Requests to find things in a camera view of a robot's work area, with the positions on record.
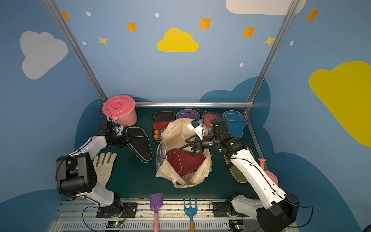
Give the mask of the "olive green paddle case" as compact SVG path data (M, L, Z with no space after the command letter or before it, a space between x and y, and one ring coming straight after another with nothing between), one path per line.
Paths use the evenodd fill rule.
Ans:
M241 172L241 170L231 162L231 159L228 156L224 156L224 160L226 162L226 170L228 170L230 172L232 177L238 183L247 183L248 182L248 180L245 178L245 176Z

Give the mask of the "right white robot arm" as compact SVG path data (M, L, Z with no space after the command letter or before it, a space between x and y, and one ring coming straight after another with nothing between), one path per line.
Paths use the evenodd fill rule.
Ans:
M294 223L299 209L297 197L287 195L269 178L254 159L251 149L241 138L231 135L224 119L211 120L211 126L212 134L206 135L201 121L191 121L187 127L193 134L180 150L195 156L216 148L230 159L259 197L256 201L237 195L231 199L232 207L235 212L257 220L263 231L280 232Z

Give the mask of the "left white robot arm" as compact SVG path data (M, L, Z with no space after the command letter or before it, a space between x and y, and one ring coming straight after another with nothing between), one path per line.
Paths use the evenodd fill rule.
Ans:
M57 191L70 198L85 198L98 207L98 217L119 218L123 205L117 193L98 182L93 160L107 145L123 146L128 142L124 127L107 122L107 129L90 137L78 150L56 160L55 181Z

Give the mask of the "purple paddle case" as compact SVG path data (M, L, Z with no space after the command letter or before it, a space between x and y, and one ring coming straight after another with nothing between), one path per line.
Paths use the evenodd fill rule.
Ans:
M184 109L184 110L179 111L176 114L176 119L181 119L181 118L187 118L187 119L198 121L201 119L201 116L199 112L193 109Z

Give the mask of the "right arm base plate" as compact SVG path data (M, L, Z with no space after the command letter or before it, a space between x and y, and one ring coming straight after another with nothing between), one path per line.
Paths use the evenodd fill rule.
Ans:
M230 202L211 202L209 209L212 210L215 218L242 218L249 217L242 213L237 213Z

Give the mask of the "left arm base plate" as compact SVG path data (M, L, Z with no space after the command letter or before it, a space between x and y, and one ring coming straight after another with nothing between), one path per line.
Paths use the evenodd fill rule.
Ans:
M110 205L98 208L96 218L135 218L137 203L121 203L121 207Z

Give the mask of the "black red ping pong case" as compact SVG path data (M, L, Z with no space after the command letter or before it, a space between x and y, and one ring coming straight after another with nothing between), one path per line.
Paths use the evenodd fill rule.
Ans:
M173 111L159 111L154 114L153 121L153 139L160 142L161 134L167 128L169 123L175 121L175 112Z

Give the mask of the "maroon paddle case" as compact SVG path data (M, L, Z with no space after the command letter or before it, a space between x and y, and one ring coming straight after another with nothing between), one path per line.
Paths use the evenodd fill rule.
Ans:
M181 152L179 149L172 149L166 153L167 160L175 171L182 177L186 177L198 170L205 161L203 154L197 153L195 157Z

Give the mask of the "blue paddle case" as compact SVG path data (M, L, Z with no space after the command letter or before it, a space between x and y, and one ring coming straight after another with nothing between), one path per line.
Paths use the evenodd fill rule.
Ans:
M239 111L229 110L222 114L222 118L227 122L231 136L242 138L244 128L247 125L245 115Z

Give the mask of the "beige canvas tote bag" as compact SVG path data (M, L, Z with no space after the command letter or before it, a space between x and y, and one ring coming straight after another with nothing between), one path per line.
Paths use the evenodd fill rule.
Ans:
M175 171L167 160L166 153L168 151L186 145L186 139L195 134L187 126L191 121L191 119L181 118L169 123L161 134L162 139L157 147L155 177L171 181L177 189L191 188L202 183L212 171L211 153L208 149L199 153L205 156L205 161L198 170L184 178Z

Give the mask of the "black paddle case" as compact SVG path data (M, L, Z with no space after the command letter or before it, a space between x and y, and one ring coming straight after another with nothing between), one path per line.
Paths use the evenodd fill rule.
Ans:
M149 163L153 158L153 152L145 131L140 127L125 126L123 132L131 152L134 153L141 162Z

